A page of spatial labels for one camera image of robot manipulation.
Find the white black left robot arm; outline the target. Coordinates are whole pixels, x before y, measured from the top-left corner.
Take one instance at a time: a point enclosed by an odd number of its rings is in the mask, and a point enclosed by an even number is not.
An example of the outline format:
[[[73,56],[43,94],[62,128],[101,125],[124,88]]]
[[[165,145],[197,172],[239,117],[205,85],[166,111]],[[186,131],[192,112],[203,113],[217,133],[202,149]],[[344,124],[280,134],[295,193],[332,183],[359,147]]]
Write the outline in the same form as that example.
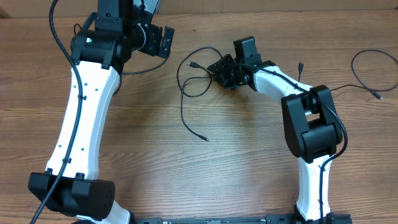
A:
[[[133,223],[115,199],[115,184],[100,180],[99,149],[110,101],[121,87],[124,64],[135,51],[167,59],[171,27],[153,25],[158,1],[99,1],[63,53],[71,87],[57,145],[28,188],[41,208],[79,223]]]

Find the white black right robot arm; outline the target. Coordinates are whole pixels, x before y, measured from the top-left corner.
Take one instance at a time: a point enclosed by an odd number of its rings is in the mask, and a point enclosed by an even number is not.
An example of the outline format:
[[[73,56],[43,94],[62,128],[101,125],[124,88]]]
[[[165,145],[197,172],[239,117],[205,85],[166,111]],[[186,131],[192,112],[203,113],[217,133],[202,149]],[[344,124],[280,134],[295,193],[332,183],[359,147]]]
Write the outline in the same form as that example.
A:
[[[331,212],[328,183],[331,163],[347,144],[331,91],[312,87],[284,74],[272,61],[263,61],[252,36],[233,42],[236,55],[226,54],[210,65],[213,78],[226,89],[248,85],[282,107],[284,136],[298,159],[299,193],[290,223],[351,223],[347,214]]]

